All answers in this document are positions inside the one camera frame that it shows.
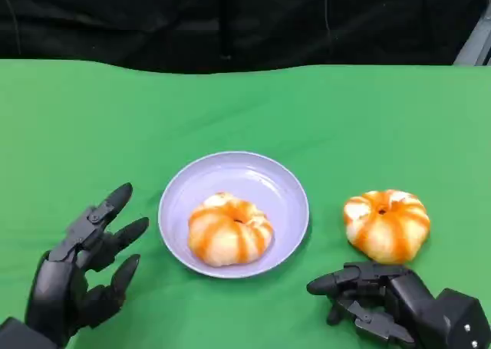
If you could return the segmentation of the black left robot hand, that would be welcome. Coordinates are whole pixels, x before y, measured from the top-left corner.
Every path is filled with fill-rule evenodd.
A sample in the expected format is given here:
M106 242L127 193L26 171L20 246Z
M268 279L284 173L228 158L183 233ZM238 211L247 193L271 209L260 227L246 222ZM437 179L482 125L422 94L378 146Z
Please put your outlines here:
M85 327L96 328L124 305L140 255L127 258L109 285L89 288L86 272L100 272L147 230L147 217L112 233L106 228L129 202L130 183L116 188L97 206L86 208L67 228L65 237L38 263L25 313L25 323L57 347L64 348Z

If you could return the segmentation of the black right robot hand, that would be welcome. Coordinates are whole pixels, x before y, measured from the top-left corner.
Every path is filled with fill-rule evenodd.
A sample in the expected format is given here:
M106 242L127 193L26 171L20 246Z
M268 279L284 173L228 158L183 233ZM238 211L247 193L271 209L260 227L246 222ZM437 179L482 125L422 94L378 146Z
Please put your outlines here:
M330 326L351 321L359 336L401 348L421 348L417 319L434 297L415 272L403 265L349 262L306 286L331 302Z

